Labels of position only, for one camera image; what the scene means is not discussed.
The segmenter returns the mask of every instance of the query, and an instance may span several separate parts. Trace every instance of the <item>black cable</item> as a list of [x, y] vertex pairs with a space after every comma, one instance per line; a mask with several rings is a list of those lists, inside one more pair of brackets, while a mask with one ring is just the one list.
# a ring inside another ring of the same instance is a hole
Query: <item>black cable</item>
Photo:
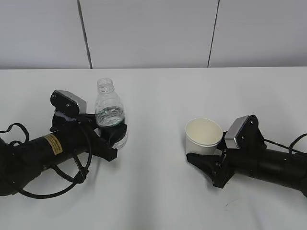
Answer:
[[[264, 139], [264, 141], [265, 141], [265, 142], [268, 142], [268, 143], [271, 143], [271, 144], [273, 144], [273, 145], [282, 147], [282, 148], [284, 148], [284, 149], [286, 149], [286, 150], [289, 150], [289, 149], [290, 149], [290, 147], [287, 147], [287, 146], [285, 146], [285, 145], [276, 143], [276, 142], [271, 141], [271, 140]], [[295, 149], [292, 149], [292, 151], [293, 151], [293, 152], [296, 152], [298, 155], [304, 155], [304, 154], [306, 154], [306, 153], [304, 153], [304, 152], [301, 152], [301, 151], [298, 151], [298, 150], [295, 150]]]
[[302, 138], [305, 137], [305, 136], [307, 136], [307, 133], [305, 133], [305, 134], [303, 134], [303, 135], [300, 135], [297, 139], [295, 139], [295, 140], [291, 143], [291, 145], [289, 146], [289, 155], [288, 155], [289, 157], [290, 157], [291, 154], [292, 154], [294, 145], [295, 145], [300, 139], [302, 139]]
[[88, 155], [88, 159], [87, 159], [87, 163], [86, 166], [83, 167], [81, 165], [81, 162], [78, 158], [78, 156], [73, 152], [73, 159], [75, 160], [75, 163], [77, 164], [78, 168], [79, 168], [79, 172], [76, 174], [75, 177], [71, 177], [69, 175], [67, 175], [65, 172], [63, 172], [57, 165], [49, 165], [48, 167], [53, 169], [60, 177], [64, 178], [65, 180], [72, 182], [72, 183], [77, 183], [77, 184], [82, 184], [85, 179], [86, 179], [86, 175], [88, 174], [88, 168], [90, 167], [91, 161], [92, 161], [92, 144], [90, 141], [90, 138], [88, 137], [87, 132], [84, 130], [84, 128], [82, 126], [79, 126], [79, 129], [83, 132], [86, 141], [87, 141], [87, 145], [89, 148], [89, 155]]
[[[9, 131], [11, 130], [11, 128], [12, 128], [14, 125], [20, 127], [21, 130], [24, 132], [24, 134], [25, 134], [25, 136], [26, 136], [26, 140], [25, 140], [24, 143], [28, 142], [28, 141], [29, 141], [29, 132], [28, 132], [27, 129], [26, 129], [22, 124], [20, 124], [20, 123], [14, 123], [14, 124], [10, 125], [6, 131], [0, 131], [0, 133], [7, 133], [7, 132], [9, 132]], [[82, 132], [84, 133], [84, 135], [85, 135], [85, 138], [86, 138], [87, 144], [88, 144], [88, 148], [89, 148], [89, 157], [88, 157], [88, 160], [87, 160], [87, 163], [86, 163], [86, 166], [85, 166], [85, 168], [88, 169], [89, 166], [90, 166], [90, 164], [91, 164], [92, 156], [93, 156], [93, 153], [92, 153], [92, 145], [91, 145], [90, 139], [89, 139], [87, 133], [85, 132], [85, 130], [84, 130], [82, 127], [80, 127], [80, 129], [81, 129], [81, 131], [82, 131]], [[13, 145], [14, 145], [15, 143], [19, 143], [19, 142], [17, 142], [17, 141], [12, 141], [9, 145], [10, 145], [11, 147], [13, 147]], [[77, 184], [77, 183], [72, 183], [72, 184], [69, 185], [67, 188], [65, 188], [65, 189], [63, 189], [63, 190], [61, 190], [61, 191], [59, 191], [59, 192], [56, 192], [56, 193], [47, 194], [47, 195], [39, 195], [39, 194], [33, 194], [33, 193], [30, 193], [30, 192], [27, 192], [27, 191], [23, 190], [22, 188], [18, 187], [17, 185], [15, 185], [15, 182], [14, 182], [14, 181], [9, 180], [9, 179], [5, 176], [5, 174], [4, 174], [4, 172], [3, 172], [3, 170], [2, 170], [1, 167], [0, 167], [0, 176], [1, 176], [1, 178], [2, 178], [3, 180], [5, 180], [5, 182], [6, 182], [7, 184], [9, 184], [9, 185], [10, 185], [13, 189], [15, 189], [18, 193], [20, 193], [20, 194], [22, 194], [22, 195], [24, 195], [24, 196], [27, 196], [27, 197], [29, 197], [29, 198], [34, 198], [34, 199], [49, 199], [49, 198], [54, 198], [54, 197], [60, 196], [60, 195], [62, 195], [62, 194], [64, 194], [64, 193], [70, 191], [70, 190]]]

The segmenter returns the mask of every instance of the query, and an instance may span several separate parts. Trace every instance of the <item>white paper cup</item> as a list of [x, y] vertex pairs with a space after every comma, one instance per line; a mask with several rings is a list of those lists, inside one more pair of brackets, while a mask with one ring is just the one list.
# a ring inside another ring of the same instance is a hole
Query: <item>white paper cup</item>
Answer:
[[195, 118], [186, 124], [186, 154], [213, 155], [223, 137], [221, 127], [207, 118]]

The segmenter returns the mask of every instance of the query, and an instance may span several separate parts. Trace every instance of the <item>plastic water bottle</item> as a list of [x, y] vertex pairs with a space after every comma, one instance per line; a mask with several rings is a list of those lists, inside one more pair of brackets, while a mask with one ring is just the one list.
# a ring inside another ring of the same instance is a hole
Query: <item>plastic water bottle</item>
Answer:
[[[98, 96], [95, 105], [96, 123], [100, 127], [113, 127], [125, 121], [124, 106], [114, 90], [110, 78], [101, 78], [97, 82]], [[121, 149], [127, 142], [125, 137], [115, 143], [112, 148]]]

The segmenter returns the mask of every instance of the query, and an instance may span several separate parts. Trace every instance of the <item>table surface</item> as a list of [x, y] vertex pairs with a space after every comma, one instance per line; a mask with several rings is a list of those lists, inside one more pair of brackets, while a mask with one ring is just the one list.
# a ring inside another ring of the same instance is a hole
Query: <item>table surface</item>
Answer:
[[[94, 157], [88, 179], [67, 194], [48, 200], [1, 197], [1, 229], [306, 228], [307, 199], [300, 191], [242, 175], [215, 188], [186, 162], [183, 146], [184, 125], [192, 118], [210, 118], [226, 131], [236, 118], [251, 114], [265, 138], [289, 145], [307, 132], [306, 75], [305, 67], [0, 70], [0, 130], [20, 122], [31, 138], [47, 134], [55, 89], [85, 99], [93, 113], [101, 77], [113, 80], [129, 129], [118, 158]], [[1, 137], [24, 139], [17, 129]], [[305, 140], [297, 145], [306, 148]], [[77, 172], [73, 160], [60, 168]], [[47, 170], [26, 189], [47, 194], [67, 185]]]

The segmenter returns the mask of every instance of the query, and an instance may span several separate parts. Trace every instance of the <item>cup rim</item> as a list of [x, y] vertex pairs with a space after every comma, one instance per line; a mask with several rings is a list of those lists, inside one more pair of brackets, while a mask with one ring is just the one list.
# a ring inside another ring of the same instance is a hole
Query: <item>cup rim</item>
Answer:
[[[221, 131], [221, 134], [222, 134], [222, 135], [221, 135], [221, 138], [220, 138], [217, 142], [212, 143], [212, 144], [201, 144], [201, 143], [199, 143], [199, 142], [196, 142], [196, 141], [192, 140], [192, 138], [191, 138], [191, 137], [188, 135], [188, 133], [187, 133], [187, 125], [188, 125], [188, 123], [190, 123], [191, 121], [197, 120], [197, 119], [208, 120], [208, 121], [211, 121], [211, 122], [213, 122], [214, 124], [216, 124], [217, 127], [219, 127], [219, 129], [220, 129], [220, 131]], [[222, 128], [221, 128], [215, 121], [213, 121], [213, 120], [211, 120], [211, 119], [208, 119], [208, 118], [206, 118], [206, 117], [196, 117], [196, 118], [194, 118], [194, 119], [189, 120], [189, 121], [186, 123], [186, 126], [185, 126], [185, 134], [186, 134], [186, 137], [187, 137], [190, 141], [192, 141], [194, 144], [197, 144], [197, 145], [202, 146], [202, 147], [213, 147], [213, 146], [216, 146], [216, 145], [218, 145], [218, 144], [221, 142], [221, 140], [222, 140], [222, 138], [223, 138], [223, 130], [222, 130]]]

